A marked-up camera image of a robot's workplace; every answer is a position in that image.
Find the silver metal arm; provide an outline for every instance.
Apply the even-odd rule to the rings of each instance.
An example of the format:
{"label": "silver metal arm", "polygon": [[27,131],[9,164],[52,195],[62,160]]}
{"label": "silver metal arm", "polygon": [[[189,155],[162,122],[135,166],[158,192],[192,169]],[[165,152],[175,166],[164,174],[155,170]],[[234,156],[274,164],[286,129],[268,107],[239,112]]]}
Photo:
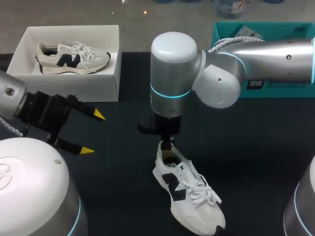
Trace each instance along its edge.
{"label": "silver metal arm", "polygon": [[197,50],[188,35],[169,32],[152,43],[151,107],[162,117],[182,114],[186,95],[194,90],[205,104],[234,104],[246,80],[314,82],[314,42],[235,42],[214,53]]}
{"label": "silver metal arm", "polygon": [[0,71],[0,117],[15,117],[23,106],[26,95],[26,84],[23,81]]}

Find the white shoelace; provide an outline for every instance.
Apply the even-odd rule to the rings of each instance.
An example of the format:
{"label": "white shoelace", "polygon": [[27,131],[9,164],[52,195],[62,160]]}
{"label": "white shoelace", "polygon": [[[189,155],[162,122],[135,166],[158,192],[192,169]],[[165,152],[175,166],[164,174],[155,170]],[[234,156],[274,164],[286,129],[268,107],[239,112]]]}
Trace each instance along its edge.
{"label": "white shoelace", "polygon": [[183,181],[183,185],[188,188],[188,194],[190,195],[193,204],[198,207],[205,201],[210,205],[216,202],[221,203],[222,200],[215,193],[215,191],[209,186],[203,175],[200,175],[202,179],[195,179],[195,183],[188,183]]}
{"label": "white shoelace", "polygon": [[84,68],[86,68],[90,72],[95,72],[94,70],[87,68],[83,62],[83,58],[85,58],[87,61],[93,61],[94,60],[94,55],[93,55],[93,52],[91,51],[90,47],[87,47],[83,43],[80,43],[77,41],[74,43],[76,43],[77,45],[73,45],[73,48],[75,51],[72,53],[80,55],[80,61],[81,61],[81,64],[83,65]]}

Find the shoe sole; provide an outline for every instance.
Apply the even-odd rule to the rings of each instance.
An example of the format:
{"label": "shoe sole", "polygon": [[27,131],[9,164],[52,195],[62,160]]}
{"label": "shoe sole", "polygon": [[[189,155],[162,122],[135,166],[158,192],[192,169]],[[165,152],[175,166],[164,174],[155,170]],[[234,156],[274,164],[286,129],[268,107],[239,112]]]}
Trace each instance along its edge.
{"label": "shoe sole", "polygon": [[102,69],[104,66],[106,66],[109,63],[109,60],[108,60],[108,62],[104,65],[100,65],[100,66],[91,68],[90,70],[87,70],[87,69],[77,69],[77,68],[67,67],[67,66],[62,66],[62,67],[42,66],[40,64],[40,62],[38,61],[37,57],[35,57],[35,58],[39,64],[40,72],[44,75],[58,75],[58,74],[63,74],[63,73],[67,73],[67,72],[76,73],[79,75],[93,74],[93,73],[97,72],[98,70]]}
{"label": "shoe sole", "polygon": [[[205,236],[204,234],[201,234],[199,232],[197,232],[195,229],[192,229],[189,225],[186,224],[186,222],[182,219],[182,217],[179,215],[179,213],[177,212],[177,210],[173,207],[173,203],[174,200],[172,198],[171,193],[168,190],[167,184],[164,182],[164,180],[162,179],[162,175],[160,173],[160,171],[158,170],[157,166],[155,166],[155,168],[153,169],[153,175],[154,177],[157,179],[158,183],[162,186],[162,188],[164,188],[170,198],[171,198],[171,212],[174,216],[174,218],[184,227],[186,227],[188,230],[190,230],[191,232],[193,232],[196,235],[201,235],[201,236]],[[213,236],[221,236],[224,233],[225,229],[223,229],[222,227],[220,227],[219,225],[217,226],[217,230],[215,232],[215,234]]]}

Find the white sneaker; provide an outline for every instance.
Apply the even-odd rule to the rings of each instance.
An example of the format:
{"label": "white sneaker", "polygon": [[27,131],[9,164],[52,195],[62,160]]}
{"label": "white sneaker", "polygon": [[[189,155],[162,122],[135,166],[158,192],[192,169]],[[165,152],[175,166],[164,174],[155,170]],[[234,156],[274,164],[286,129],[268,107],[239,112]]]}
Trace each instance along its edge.
{"label": "white sneaker", "polygon": [[36,49],[36,59],[43,74],[89,74],[103,68],[110,58],[108,52],[87,47],[80,42],[56,46],[39,43]]}
{"label": "white sneaker", "polygon": [[153,175],[171,197],[171,212],[183,226],[197,235],[213,236],[225,228],[219,207],[221,199],[200,175],[190,160],[172,145],[157,149]]}

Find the black n logo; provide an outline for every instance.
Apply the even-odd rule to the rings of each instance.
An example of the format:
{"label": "black n logo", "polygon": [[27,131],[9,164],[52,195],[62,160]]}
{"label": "black n logo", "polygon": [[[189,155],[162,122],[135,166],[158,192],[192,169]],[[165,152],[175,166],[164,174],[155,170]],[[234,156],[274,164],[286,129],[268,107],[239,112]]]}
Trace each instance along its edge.
{"label": "black n logo", "polygon": [[173,197],[174,201],[182,201],[186,199],[186,190],[178,190],[175,191],[177,186],[179,185],[179,181],[177,177],[173,173],[164,174],[162,178],[166,184],[168,184],[169,191]]}
{"label": "black n logo", "polygon": [[77,54],[75,59],[72,61],[72,55],[69,54],[63,54],[59,61],[57,62],[57,66],[64,66],[64,64],[67,64],[68,67],[76,68],[78,64],[80,63],[80,56]]}

